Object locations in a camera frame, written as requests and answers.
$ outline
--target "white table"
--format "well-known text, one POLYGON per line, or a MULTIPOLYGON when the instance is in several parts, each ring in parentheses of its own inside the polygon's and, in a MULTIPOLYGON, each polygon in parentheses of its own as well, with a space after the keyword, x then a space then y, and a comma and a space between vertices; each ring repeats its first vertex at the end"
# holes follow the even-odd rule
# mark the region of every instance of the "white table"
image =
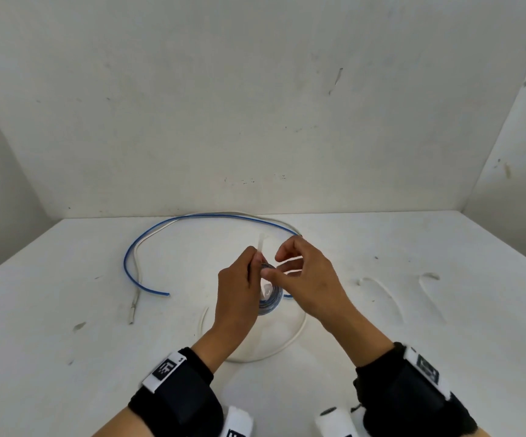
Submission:
MULTIPOLYGON (((360 310, 447 375, 483 427, 526 435, 525 257, 458 212, 281 218, 332 260, 360 310)), ((140 248, 144 283, 172 297, 143 293, 128 325, 134 286, 122 256, 158 220, 63 220, 0 266, 0 436, 94 433, 158 360, 196 340, 217 271, 260 232, 271 236, 270 260, 287 236, 242 221, 177 222, 140 248)), ((293 301, 279 309, 298 312, 293 301)), ((344 352, 311 320, 281 353, 224 364, 213 388, 252 413, 257 436, 309 436, 319 412, 356 404, 353 379, 344 352)))

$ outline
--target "hand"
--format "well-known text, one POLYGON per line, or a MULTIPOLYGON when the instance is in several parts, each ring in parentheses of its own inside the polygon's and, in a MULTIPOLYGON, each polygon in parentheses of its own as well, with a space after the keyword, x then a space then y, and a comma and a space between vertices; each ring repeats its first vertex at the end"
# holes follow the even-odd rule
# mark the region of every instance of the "hand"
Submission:
POLYGON ((292 236, 279 247, 275 270, 263 269, 261 276, 287 290, 302 309, 325 327, 354 306, 342 288, 332 263, 301 236, 292 236))
POLYGON ((348 299, 332 263, 320 250, 301 236, 292 236, 279 247, 275 260, 298 256, 275 270, 261 270, 261 276, 284 287, 305 312, 317 318, 354 366, 363 367, 391 350, 392 342, 348 299))
POLYGON ((230 267, 219 271, 215 323, 193 346, 213 373, 247 337, 257 320, 264 260, 255 247, 249 246, 230 267))

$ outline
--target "right hand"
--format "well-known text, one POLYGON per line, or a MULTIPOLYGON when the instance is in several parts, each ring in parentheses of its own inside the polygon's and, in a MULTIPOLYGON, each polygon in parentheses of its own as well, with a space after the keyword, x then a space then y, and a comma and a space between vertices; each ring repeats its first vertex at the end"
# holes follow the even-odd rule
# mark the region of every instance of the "right hand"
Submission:
POLYGON ((275 255, 277 262, 288 259, 293 260, 282 263, 275 270, 262 269, 261 277, 283 287, 305 312, 325 327, 347 311, 356 311, 332 263, 320 250, 301 236, 292 236, 281 244, 275 255))

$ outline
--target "electrical cable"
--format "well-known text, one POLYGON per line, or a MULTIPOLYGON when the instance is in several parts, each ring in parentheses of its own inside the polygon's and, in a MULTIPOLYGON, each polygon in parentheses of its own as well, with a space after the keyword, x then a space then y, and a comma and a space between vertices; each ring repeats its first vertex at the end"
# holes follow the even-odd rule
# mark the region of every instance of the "electrical cable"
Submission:
MULTIPOLYGON (((152 294, 159 295, 159 296, 170 296, 170 293, 168 293, 168 292, 152 290, 151 288, 148 288, 148 287, 142 285, 142 269, 141 269, 141 266, 139 265, 139 257, 138 257, 138 248, 139 248, 139 246, 142 244, 142 242, 146 241, 151 236, 159 233, 160 231, 162 231, 166 227, 172 225, 174 222, 182 220, 182 219, 195 219, 195 218, 196 219, 198 219, 198 218, 228 218, 228 219, 246 220, 246 221, 256 222, 256 223, 259 223, 259 224, 269 225, 271 227, 276 227, 276 228, 285 230, 285 231, 287 231, 287 232, 289 232, 291 234, 294 234, 294 235, 301 235, 301 232, 297 228, 295 228, 294 226, 288 224, 287 222, 284 222, 284 221, 281 221, 281 220, 277 220, 277 219, 273 219, 273 218, 256 216, 256 215, 252 215, 252 214, 249 214, 249 213, 243 213, 243 212, 192 213, 192 214, 172 217, 172 218, 169 218, 167 220, 158 222, 153 227, 150 227, 144 233, 142 233, 141 235, 138 236, 138 238, 127 249, 127 251, 125 253, 125 256, 124 256, 124 259, 123 259, 123 268, 125 270, 125 273, 126 273, 127 277, 136 285, 136 292, 135 292, 134 300, 132 301, 131 307, 129 309, 129 324, 134 323, 135 310, 136 310, 136 307, 137 307, 137 304, 138 304, 139 295, 140 295, 142 290, 146 291, 147 293, 152 293, 152 294), (135 279, 131 275, 131 273, 128 270, 128 266, 127 266, 127 261, 128 261, 128 258, 130 256, 130 254, 132 253, 132 251, 133 251, 133 263, 134 263, 134 267, 136 269, 136 273, 137 273, 137 276, 138 276, 137 279, 135 279)), ((264 264, 264 266, 273 268, 273 266, 269 265, 269 264, 264 264)), ((289 298, 289 299, 292 298, 291 295, 284 294, 283 293, 283 289, 280 286, 274 286, 273 287, 273 292, 271 293, 271 296, 267 300, 259 302, 259 315, 265 315, 265 314, 270 313, 271 311, 273 311, 274 308, 276 308, 279 305, 279 303, 280 303, 280 301, 282 299, 282 295, 283 295, 284 298, 289 298)), ((207 311, 208 311, 208 307, 205 308, 204 312, 202 313, 201 319, 200 319, 200 323, 199 323, 199 337, 202 336, 202 324, 204 322, 204 317, 207 314, 207 311)), ((296 331, 296 333, 286 343, 281 345, 281 347, 273 350, 270 353, 265 354, 264 356, 259 356, 259 357, 256 357, 256 358, 251 358, 251 359, 246 359, 246 360, 234 359, 233 358, 233 359, 227 359, 227 361, 229 361, 229 362, 236 362, 236 363, 256 362, 256 361, 259 361, 259 360, 266 359, 266 358, 268 358, 268 357, 270 357, 270 356, 272 356, 274 354, 277 354, 278 352, 284 350, 294 340, 296 340, 296 338, 299 336, 299 334, 302 332, 304 326, 306 325, 307 314, 305 312, 303 312, 303 313, 304 313, 304 315, 303 315, 302 323, 300 324, 298 330, 296 331)))

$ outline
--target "black wrist strap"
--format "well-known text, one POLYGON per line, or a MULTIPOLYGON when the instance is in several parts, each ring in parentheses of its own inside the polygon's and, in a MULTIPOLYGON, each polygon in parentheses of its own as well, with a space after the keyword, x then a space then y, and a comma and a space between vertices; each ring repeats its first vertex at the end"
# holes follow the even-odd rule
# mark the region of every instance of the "black wrist strap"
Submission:
POLYGON ((142 386, 128 407, 156 437, 217 436, 224 418, 222 407, 209 387, 213 374, 190 348, 179 353, 186 360, 154 393, 142 386))
POLYGON ((404 359, 405 346, 356 369, 358 400, 366 408, 364 427, 372 437, 408 435, 460 437, 478 426, 456 396, 449 400, 404 359))

